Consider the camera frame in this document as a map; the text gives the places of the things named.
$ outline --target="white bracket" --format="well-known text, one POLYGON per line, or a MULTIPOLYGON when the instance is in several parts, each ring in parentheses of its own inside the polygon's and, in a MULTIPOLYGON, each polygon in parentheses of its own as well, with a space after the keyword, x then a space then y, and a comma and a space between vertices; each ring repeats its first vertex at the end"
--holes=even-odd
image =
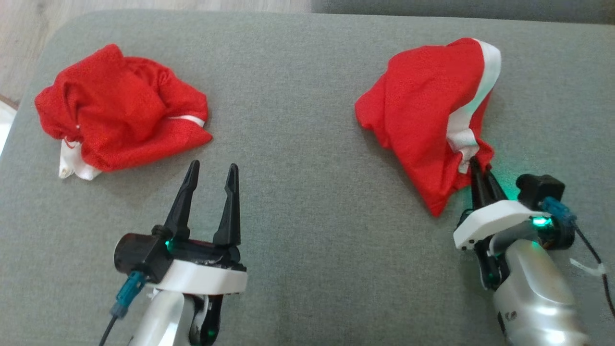
POLYGON ((164 291, 217 296, 244 292, 247 283, 246 272, 174 259, 162 281, 148 286, 164 291))
POLYGON ((518 225, 530 217, 549 217, 550 214, 533 211, 518 201, 498 201, 468 215, 453 232, 458 249, 473 249, 476 241, 518 225))

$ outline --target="green led light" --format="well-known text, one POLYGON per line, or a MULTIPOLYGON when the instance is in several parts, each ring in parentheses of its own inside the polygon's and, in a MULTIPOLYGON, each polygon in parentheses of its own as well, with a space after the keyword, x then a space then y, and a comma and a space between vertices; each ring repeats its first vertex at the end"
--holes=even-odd
POLYGON ((535 217, 532 220, 532 223, 534 224, 534 226, 545 227, 551 223, 551 219, 547 217, 535 217))

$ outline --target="red cloth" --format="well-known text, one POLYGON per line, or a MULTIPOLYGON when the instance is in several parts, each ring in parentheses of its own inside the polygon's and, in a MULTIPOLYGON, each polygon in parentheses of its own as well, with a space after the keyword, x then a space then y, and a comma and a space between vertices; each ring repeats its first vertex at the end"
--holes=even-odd
POLYGON ((141 166, 212 139, 205 95, 169 68, 125 57, 110 44, 58 74, 34 100, 51 137, 81 142, 83 160, 103 172, 141 166))
POLYGON ((447 46, 401 52, 391 58, 385 74, 355 104, 361 126, 372 130, 382 147, 394 151, 434 216, 442 213, 450 195, 470 184, 467 171, 460 172, 462 159, 467 169, 467 161, 478 150, 476 157, 485 168, 493 157, 491 147, 480 140, 493 85, 484 91, 484 99, 475 100, 477 109, 467 116, 466 135, 475 142, 474 151, 464 149, 469 150, 464 157, 453 150, 447 138, 453 112, 478 96, 486 58, 492 64, 491 72, 497 68, 495 79, 499 75, 499 51, 486 44, 496 53, 484 57, 481 44, 484 42, 464 38, 447 46))

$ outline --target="gray fabric surface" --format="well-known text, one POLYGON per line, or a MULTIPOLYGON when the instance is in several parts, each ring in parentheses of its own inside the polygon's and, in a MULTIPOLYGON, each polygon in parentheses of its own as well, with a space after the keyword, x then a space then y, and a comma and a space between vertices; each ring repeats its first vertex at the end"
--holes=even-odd
POLYGON ((615 24, 614 0, 312 0, 312 11, 615 24))
MULTIPOLYGON (((354 102, 405 49, 471 36, 500 48, 484 138, 507 191, 552 174, 615 266, 615 27, 457 18, 133 11, 78 18, 49 42, 0 158, 0 344, 95 345, 125 280, 112 253, 127 232, 162 222, 190 160, 201 160, 190 224, 209 240, 229 164, 240 169, 250 278, 225 299, 218 345, 500 345, 477 261, 452 231, 470 204, 431 217, 394 155, 354 118, 354 102), (107 43, 149 57, 204 91, 208 145, 93 182, 57 178, 60 144, 34 96, 107 43)), ((553 254, 595 345, 613 321, 577 242, 553 254)), ((125 345, 142 294, 110 345, 125 345)))

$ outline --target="wooden floor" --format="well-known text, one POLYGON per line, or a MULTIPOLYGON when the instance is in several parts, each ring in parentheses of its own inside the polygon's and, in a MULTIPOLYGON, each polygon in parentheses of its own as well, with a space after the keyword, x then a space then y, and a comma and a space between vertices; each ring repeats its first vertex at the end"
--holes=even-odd
POLYGON ((67 20, 98 10, 310 12, 310 0, 0 0, 0 95, 19 104, 41 51, 67 20))

